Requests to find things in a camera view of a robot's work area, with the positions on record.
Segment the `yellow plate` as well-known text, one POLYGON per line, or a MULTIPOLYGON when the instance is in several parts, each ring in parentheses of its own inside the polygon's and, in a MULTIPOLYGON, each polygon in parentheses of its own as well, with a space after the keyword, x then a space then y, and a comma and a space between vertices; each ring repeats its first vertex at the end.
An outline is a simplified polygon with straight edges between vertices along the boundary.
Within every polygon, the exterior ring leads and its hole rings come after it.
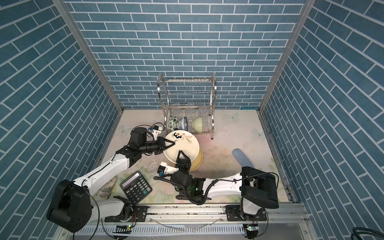
POLYGON ((200 149, 198 156, 191 162, 190 172, 195 171, 201 165, 202 161, 203 161, 203 152, 200 149))

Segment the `white plate with painted design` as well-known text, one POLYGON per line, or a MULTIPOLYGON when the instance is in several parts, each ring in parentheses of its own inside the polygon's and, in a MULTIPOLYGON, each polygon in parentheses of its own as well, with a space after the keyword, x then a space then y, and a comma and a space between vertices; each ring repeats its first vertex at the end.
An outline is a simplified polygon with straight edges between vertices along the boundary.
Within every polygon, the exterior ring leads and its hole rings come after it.
POLYGON ((182 151, 193 162, 199 154, 200 144, 197 138, 190 132, 177 130, 166 136, 167 140, 175 142, 175 145, 164 151, 166 158, 176 163, 179 151, 182 151))

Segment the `steel two-tier dish rack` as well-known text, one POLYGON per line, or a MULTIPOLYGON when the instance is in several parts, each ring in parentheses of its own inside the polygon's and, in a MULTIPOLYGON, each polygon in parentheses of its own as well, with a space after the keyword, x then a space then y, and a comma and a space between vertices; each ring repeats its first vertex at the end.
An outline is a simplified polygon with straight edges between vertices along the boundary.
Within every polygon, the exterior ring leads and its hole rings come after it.
POLYGON ((217 97, 216 73, 210 77, 171 78, 159 74, 157 78, 157 91, 161 109, 164 114, 164 125, 168 133, 167 123, 173 118, 188 119, 188 132, 194 135, 210 135, 214 138, 215 132, 215 104, 217 97), (193 120, 203 118, 203 132, 196 133, 192 128, 193 120))

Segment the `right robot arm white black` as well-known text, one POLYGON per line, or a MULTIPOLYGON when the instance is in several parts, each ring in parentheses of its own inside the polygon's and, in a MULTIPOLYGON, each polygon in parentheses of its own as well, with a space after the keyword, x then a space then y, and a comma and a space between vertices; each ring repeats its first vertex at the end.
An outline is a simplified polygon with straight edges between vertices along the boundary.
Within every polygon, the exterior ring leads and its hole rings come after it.
POLYGON ((163 177, 170 177, 171 184, 179 195, 178 200, 188 200, 195 205, 222 196, 241 196, 241 210, 247 215, 256 215, 261 209, 279 208, 279 176, 255 169, 240 149, 233 150, 240 163, 240 173, 222 179, 193 178, 190 175, 191 161, 180 151, 174 167, 165 166, 163 177))

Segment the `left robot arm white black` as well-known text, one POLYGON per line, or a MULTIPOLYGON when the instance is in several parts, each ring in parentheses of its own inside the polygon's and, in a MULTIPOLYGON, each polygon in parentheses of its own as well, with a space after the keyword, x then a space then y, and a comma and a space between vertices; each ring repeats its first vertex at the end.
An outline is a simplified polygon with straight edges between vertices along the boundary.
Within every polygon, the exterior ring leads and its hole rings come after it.
POLYGON ((132 204, 128 199, 117 196, 97 202, 93 195, 120 172, 132 167, 143 154, 159 155, 176 144, 163 137, 148 141, 147 132, 143 127, 134 128, 128 144, 117 150, 109 161, 77 179, 59 182, 48 207, 47 219, 72 233, 88 222, 107 217, 118 218, 121 222, 131 220, 132 204))

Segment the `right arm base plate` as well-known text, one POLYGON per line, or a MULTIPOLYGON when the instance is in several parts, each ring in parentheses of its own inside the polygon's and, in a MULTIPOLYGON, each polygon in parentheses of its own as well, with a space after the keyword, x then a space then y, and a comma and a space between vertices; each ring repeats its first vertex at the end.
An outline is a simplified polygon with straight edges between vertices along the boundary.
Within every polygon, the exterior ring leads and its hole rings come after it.
POLYGON ((256 213, 246 213, 242 204, 226 205, 225 213, 228 222, 236 221, 266 221, 267 214, 263 208, 257 207, 256 213))

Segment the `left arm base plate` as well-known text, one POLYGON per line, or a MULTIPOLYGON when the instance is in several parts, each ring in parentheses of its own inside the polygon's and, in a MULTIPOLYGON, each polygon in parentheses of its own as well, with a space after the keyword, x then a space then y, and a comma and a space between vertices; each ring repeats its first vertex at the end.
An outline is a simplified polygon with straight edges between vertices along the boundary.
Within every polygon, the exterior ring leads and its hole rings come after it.
POLYGON ((104 221, 106 223, 144 222, 147 217, 148 208, 148 206, 132 206, 130 208, 130 213, 126 219, 124 219, 125 216, 120 214, 118 216, 106 217, 104 221))

